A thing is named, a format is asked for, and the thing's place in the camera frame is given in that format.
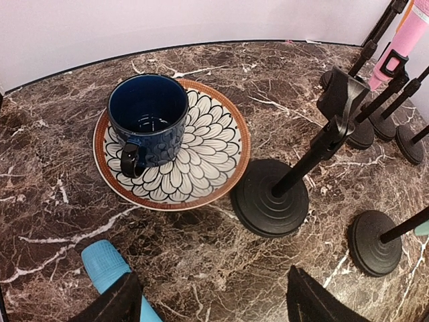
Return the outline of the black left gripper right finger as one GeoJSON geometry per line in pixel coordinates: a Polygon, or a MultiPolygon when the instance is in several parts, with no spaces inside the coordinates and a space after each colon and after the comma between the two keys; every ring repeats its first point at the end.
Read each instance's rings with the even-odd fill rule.
{"type": "Polygon", "coordinates": [[[296,266],[291,266],[288,272],[286,302],[289,321],[369,321],[296,266]]]}

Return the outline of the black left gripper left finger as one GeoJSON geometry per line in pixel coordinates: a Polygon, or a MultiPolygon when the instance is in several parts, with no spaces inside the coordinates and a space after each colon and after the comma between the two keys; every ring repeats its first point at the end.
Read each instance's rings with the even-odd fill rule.
{"type": "Polygon", "coordinates": [[[141,315],[142,290],[138,275],[125,273],[103,294],[79,314],[71,317],[75,321],[139,321],[141,315]]]}

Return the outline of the blue microphone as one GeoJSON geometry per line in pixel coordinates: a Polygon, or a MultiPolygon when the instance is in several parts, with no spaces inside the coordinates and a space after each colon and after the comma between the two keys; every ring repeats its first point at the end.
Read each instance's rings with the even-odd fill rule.
{"type": "MultiPolygon", "coordinates": [[[[134,272],[113,244],[106,239],[96,241],[87,246],[82,251],[81,257],[85,270],[100,295],[120,279],[122,275],[134,272]]],[[[143,296],[142,287],[141,290],[141,315],[139,321],[160,321],[161,318],[143,296]]]]}

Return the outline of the black stand of blue microphone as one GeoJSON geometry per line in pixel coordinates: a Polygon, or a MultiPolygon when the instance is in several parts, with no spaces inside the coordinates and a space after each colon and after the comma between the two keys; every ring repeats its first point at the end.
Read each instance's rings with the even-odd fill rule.
{"type": "Polygon", "coordinates": [[[369,91],[369,85],[360,76],[333,67],[330,80],[316,102],[328,121],[312,138],[307,153],[295,166],[275,159],[249,163],[230,193],[233,210],[249,231],[277,238],[303,224],[309,209],[303,178],[321,161],[332,158],[354,132],[353,114],[369,91]]]}

